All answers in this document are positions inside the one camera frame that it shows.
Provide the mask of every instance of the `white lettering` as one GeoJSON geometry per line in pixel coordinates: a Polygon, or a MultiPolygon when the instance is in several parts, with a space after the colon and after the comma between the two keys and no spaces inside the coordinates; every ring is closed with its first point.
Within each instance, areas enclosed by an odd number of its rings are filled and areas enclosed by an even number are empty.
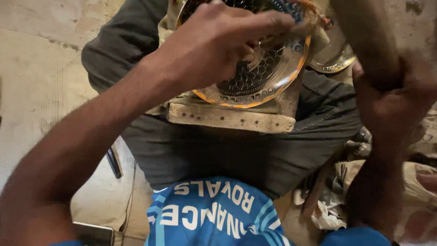
{"type": "Polygon", "coordinates": [[[190,185],[189,183],[178,184],[174,187],[174,190],[183,190],[183,191],[175,191],[175,195],[187,195],[189,191],[186,185],[190,185]]]}
{"type": "Polygon", "coordinates": [[[235,205],[240,205],[241,198],[243,198],[243,194],[244,194],[243,188],[241,188],[241,186],[239,185],[235,185],[234,190],[232,191],[232,201],[235,203],[235,205]],[[240,196],[238,199],[235,198],[237,191],[240,192],[240,196]]]}
{"type": "Polygon", "coordinates": [[[191,181],[191,184],[197,184],[199,186],[199,196],[203,196],[203,181],[191,181]]]}
{"type": "Polygon", "coordinates": [[[218,181],[214,185],[211,184],[211,181],[206,181],[206,187],[208,188],[209,196],[211,198],[215,197],[219,193],[220,185],[222,182],[218,181]]]}
{"type": "Polygon", "coordinates": [[[187,218],[182,218],[182,224],[189,230],[194,230],[197,227],[197,209],[193,206],[185,206],[182,209],[182,213],[188,213],[188,211],[192,211],[193,212],[193,219],[190,222],[188,222],[187,218]]]}
{"type": "Polygon", "coordinates": [[[212,213],[208,208],[201,209],[200,210],[200,226],[203,225],[203,221],[205,220],[205,215],[208,216],[209,221],[211,221],[214,224],[216,212],[217,212],[217,202],[214,202],[212,204],[212,213]]]}
{"type": "Polygon", "coordinates": [[[245,194],[244,194],[244,200],[243,200],[243,202],[241,203],[241,208],[246,212],[246,213],[250,213],[250,209],[251,209],[251,207],[252,207],[252,203],[253,203],[253,200],[254,200],[255,198],[253,197],[253,196],[251,196],[251,198],[249,199],[249,193],[248,192],[246,192],[245,194]]]}
{"type": "Polygon", "coordinates": [[[229,181],[225,182],[225,187],[223,187],[221,193],[226,194],[226,191],[228,192],[228,198],[231,199],[231,185],[230,185],[229,181]]]}
{"type": "Polygon", "coordinates": [[[244,236],[246,234],[246,230],[244,229],[244,225],[243,222],[240,221],[240,232],[241,234],[244,236]]]}
{"type": "Polygon", "coordinates": [[[219,204],[218,205],[218,212],[217,212],[217,229],[219,229],[220,231],[223,229],[223,224],[225,223],[225,217],[226,217],[226,213],[227,213],[226,209],[224,209],[223,211],[221,209],[222,209],[222,206],[219,204]]]}
{"type": "Polygon", "coordinates": [[[171,220],[162,219],[161,225],[178,225],[179,222],[179,206],[177,205],[168,205],[163,208],[164,210],[171,209],[171,212],[163,213],[162,217],[171,217],[171,220]]]}
{"type": "Polygon", "coordinates": [[[232,214],[228,213],[228,223],[227,223],[227,229],[228,229],[228,235],[231,235],[231,228],[232,228],[232,235],[234,238],[239,239],[240,235],[238,234],[238,219],[235,218],[235,225],[233,223],[233,217],[232,214]]]}

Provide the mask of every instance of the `black pants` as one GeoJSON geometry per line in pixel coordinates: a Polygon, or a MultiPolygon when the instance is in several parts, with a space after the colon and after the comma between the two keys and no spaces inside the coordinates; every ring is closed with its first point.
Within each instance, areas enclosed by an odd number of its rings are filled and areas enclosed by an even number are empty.
{"type": "MultiPolygon", "coordinates": [[[[94,89],[102,92],[158,48],[166,0],[127,0],[82,52],[94,89]]],[[[198,126],[141,115],[122,133],[155,190],[206,176],[229,176],[278,198],[319,168],[361,128],[354,88],[305,71],[295,128],[255,138],[214,137],[198,126]]]]}

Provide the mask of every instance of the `glass plate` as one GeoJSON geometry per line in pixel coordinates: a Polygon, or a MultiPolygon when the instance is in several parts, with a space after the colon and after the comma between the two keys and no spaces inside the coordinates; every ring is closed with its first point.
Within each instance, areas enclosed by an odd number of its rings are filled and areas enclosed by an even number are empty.
{"type": "MultiPolygon", "coordinates": [[[[201,4],[209,0],[188,0],[182,7],[176,28],[180,27],[201,4]]],[[[308,16],[300,4],[281,0],[224,0],[231,7],[254,13],[275,9],[293,16],[296,23],[308,16]]],[[[250,108],[265,103],[283,92],[297,77],[308,54],[310,36],[265,49],[261,62],[249,69],[249,62],[240,61],[235,75],[210,87],[193,90],[203,100],[217,105],[250,108]]]]}

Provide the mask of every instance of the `leg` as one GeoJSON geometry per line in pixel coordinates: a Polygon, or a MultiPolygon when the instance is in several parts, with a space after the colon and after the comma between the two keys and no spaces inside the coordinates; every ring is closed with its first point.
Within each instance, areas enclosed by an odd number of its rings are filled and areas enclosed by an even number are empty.
{"type": "Polygon", "coordinates": [[[123,78],[159,45],[158,23],[167,13],[165,0],[127,0],[82,51],[82,64],[99,93],[123,78]]]}
{"type": "Polygon", "coordinates": [[[362,127],[354,88],[305,71],[296,124],[271,141],[265,192],[279,197],[323,165],[362,127]]]}
{"type": "MultiPolygon", "coordinates": [[[[102,92],[158,47],[166,3],[128,0],[88,43],[82,62],[102,92]]],[[[156,190],[190,178],[229,176],[277,198],[320,167],[361,127],[351,86],[305,72],[298,122],[290,134],[216,138],[199,127],[142,115],[121,135],[156,190]]]]}

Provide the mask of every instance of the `debris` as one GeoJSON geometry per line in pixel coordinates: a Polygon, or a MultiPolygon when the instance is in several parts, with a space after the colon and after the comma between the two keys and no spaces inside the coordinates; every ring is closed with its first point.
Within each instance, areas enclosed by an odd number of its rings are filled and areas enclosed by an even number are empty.
{"type": "Polygon", "coordinates": [[[406,11],[414,11],[414,13],[419,15],[423,11],[424,4],[423,0],[407,0],[406,11]]]}

